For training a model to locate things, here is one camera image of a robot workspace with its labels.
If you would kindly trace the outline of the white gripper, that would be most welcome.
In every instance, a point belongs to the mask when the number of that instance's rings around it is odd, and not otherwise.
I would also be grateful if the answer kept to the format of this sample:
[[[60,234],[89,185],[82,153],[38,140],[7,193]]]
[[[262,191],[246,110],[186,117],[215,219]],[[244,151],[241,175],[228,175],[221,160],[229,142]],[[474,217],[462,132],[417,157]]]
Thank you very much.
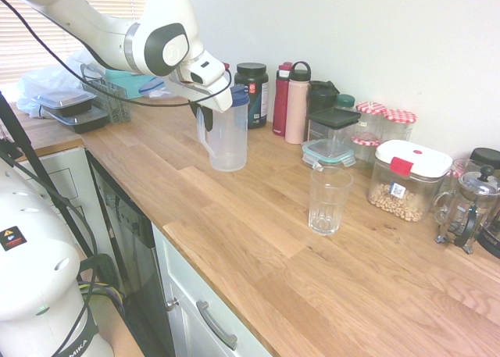
[[[205,129],[213,129],[213,111],[227,111],[233,101],[230,82],[224,76],[225,66],[180,66],[163,78],[167,89],[189,100],[194,117],[204,108]]]

